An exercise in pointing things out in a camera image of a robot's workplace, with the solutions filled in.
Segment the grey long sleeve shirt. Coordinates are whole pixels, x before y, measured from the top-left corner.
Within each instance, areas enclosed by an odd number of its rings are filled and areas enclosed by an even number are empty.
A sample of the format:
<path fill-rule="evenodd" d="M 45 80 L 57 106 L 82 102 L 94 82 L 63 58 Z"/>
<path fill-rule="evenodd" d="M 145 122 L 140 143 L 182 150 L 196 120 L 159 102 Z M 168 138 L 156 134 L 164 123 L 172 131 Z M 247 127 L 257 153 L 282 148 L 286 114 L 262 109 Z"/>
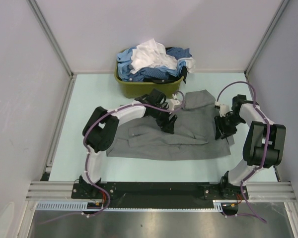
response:
<path fill-rule="evenodd" d="M 152 117 L 119 126 L 107 156 L 180 161 L 230 155 L 234 138 L 216 139 L 215 100 L 207 90 L 187 93 L 184 108 L 176 113 L 174 134 L 161 131 Z"/>

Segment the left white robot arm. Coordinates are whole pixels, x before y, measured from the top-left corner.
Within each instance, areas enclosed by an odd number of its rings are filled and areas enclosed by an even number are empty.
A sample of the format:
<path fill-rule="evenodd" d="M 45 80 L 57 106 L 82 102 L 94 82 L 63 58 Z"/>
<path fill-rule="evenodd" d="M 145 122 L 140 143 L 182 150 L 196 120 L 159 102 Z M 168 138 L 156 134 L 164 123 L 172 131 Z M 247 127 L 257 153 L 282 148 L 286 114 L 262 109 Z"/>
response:
<path fill-rule="evenodd" d="M 86 182 L 83 193 L 89 198 L 95 198 L 100 192 L 101 164 L 106 155 L 106 150 L 112 145 L 119 126 L 143 117 L 152 117 L 161 131 L 173 134 L 174 124 L 177 120 L 175 113 L 183 107 L 182 99 L 174 93 L 170 100 L 157 89 L 149 94 L 135 98 L 131 103 L 120 106 L 114 110 L 97 107 L 88 122 L 82 135 L 83 145 L 87 149 L 87 158 L 82 172 L 82 179 Z"/>

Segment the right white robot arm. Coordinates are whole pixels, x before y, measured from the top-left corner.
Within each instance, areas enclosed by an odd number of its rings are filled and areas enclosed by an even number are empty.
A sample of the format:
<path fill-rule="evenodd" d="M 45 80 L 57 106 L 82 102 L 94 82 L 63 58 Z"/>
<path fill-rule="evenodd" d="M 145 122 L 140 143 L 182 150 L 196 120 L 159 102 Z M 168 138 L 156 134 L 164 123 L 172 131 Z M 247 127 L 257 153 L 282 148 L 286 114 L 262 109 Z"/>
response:
<path fill-rule="evenodd" d="M 216 101 L 215 108 L 219 111 L 219 115 L 214 118 L 216 140 L 236 134 L 239 124 L 249 126 L 241 161 L 227 171 L 220 181 L 220 195 L 231 199 L 237 193 L 237 186 L 245 186 L 256 173 L 281 163 L 286 127 L 268 119 L 260 106 L 247 100 L 245 95 L 235 96 L 231 107 Z"/>

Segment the black garment with button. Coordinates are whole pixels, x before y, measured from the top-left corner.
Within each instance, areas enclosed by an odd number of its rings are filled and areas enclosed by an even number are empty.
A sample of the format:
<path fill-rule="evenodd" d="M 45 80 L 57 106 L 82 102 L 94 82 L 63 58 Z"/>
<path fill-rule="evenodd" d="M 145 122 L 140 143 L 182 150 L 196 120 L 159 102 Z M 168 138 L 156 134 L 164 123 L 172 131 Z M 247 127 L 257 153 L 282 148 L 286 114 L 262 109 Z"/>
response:
<path fill-rule="evenodd" d="M 157 78 L 157 77 L 146 76 L 143 82 L 155 83 L 155 84 L 170 84 L 170 83 L 175 83 L 175 82 L 179 82 L 180 80 L 183 80 L 186 83 L 187 74 L 188 72 L 186 67 L 183 67 L 178 76 L 173 76 L 168 74 L 165 79 L 162 79 L 161 77 Z"/>

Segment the olive green laundry basket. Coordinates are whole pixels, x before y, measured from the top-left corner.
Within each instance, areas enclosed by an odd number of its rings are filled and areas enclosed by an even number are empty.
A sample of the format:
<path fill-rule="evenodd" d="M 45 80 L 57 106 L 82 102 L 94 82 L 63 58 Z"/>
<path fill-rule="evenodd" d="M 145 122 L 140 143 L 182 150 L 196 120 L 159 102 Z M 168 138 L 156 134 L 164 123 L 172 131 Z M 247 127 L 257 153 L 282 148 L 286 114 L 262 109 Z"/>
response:
<path fill-rule="evenodd" d="M 136 98 L 144 94 L 149 94 L 153 89 L 157 89 L 164 93 L 167 98 L 171 98 L 172 94 L 175 93 L 179 88 L 183 80 L 179 82 L 170 83 L 170 84 L 155 84 L 147 82 L 125 82 L 119 76 L 118 73 L 118 60 L 116 60 L 115 71 L 114 71 L 115 80 L 118 83 L 122 94 L 126 98 Z"/>

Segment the dark blue dotted shirt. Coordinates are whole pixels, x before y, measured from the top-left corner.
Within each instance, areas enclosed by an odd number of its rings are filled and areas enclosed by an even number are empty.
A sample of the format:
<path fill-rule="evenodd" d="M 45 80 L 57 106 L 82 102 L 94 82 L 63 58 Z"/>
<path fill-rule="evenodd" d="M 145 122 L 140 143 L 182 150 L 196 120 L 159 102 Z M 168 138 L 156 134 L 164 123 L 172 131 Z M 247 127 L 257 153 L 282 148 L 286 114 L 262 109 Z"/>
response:
<path fill-rule="evenodd" d="M 193 72 L 195 60 L 189 48 L 162 49 L 137 46 L 132 49 L 129 72 L 123 77 L 131 82 L 176 81 L 184 70 Z"/>

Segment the white shirt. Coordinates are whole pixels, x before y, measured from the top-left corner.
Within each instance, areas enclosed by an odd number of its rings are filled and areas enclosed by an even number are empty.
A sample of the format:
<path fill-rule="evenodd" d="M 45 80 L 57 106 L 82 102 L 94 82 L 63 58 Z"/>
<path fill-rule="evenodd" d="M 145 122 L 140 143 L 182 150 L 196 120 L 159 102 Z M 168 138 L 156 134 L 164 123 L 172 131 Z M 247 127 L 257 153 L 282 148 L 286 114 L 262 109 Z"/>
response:
<path fill-rule="evenodd" d="M 193 73 L 196 61 L 190 54 L 189 48 L 167 49 L 163 44 L 150 39 L 132 50 L 130 68 L 132 74 L 149 68 L 177 76 L 183 68 L 186 68 L 188 73 Z"/>

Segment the light blue shirt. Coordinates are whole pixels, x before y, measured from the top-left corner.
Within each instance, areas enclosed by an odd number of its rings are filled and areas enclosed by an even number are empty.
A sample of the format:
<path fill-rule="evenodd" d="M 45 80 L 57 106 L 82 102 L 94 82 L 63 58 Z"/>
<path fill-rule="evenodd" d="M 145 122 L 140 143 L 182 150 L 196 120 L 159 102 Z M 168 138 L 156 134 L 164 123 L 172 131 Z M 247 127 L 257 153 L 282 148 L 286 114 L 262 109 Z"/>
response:
<path fill-rule="evenodd" d="M 117 60 L 118 60 L 118 73 L 122 81 L 125 82 L 143 82 L 144 78 L 146 76 L 149 77 L 161 77 L 162 79 L 165 79 L 168 74 L 173 75 L 173 76 L 178 76 L 179 73 L 181 72 L 181 69 L 183 67 L 186 67 L 186 62 L 181 61 L 176 69 L 170 69 L 167 68 L 166 66 L 161 66 L 157 68 L 150 68 L 150 67 L 145 67 L 140 69 L 138 72 L 135 74 L 131 73 L 132 70 L 132 50 L 134 50 L 136 47 L 131 47 L 129 49 L 126 49 L 122 51 L 121 53 L 117 54 Z"/>

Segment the aluminium frame rail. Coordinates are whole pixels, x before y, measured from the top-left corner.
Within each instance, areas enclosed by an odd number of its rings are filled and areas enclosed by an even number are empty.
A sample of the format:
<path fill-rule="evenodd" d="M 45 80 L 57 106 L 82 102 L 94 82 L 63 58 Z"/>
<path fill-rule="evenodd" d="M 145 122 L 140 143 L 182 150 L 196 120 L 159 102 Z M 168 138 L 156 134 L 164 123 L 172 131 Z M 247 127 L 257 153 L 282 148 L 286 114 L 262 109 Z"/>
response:
<path fill-rule="evenodd" d="M 26 200 L 71 200 L 73 182 L 33 181 Z M 249 182 L 246 185 L 251 202 L 296 202 L 290 182 Z"/>

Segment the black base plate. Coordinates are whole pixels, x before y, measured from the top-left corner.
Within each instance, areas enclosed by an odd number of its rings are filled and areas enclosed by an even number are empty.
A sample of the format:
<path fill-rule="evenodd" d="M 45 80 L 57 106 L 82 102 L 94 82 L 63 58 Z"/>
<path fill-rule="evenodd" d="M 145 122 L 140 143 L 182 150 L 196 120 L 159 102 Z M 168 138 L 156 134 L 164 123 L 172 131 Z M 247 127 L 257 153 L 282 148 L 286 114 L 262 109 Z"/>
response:
<path fill-rule="evenodd" d="M 96 186 L 82 179 L 73 184 L 72 199 L 89 199 L 105 202 L 124 203 L 166 203 L 188 202 L 198 204 L 200 200 L 235 200 L 248 197 L 246 187 L 231 186 L 223 188 L 219 183 L 209 182 L 98 182 Z"/>

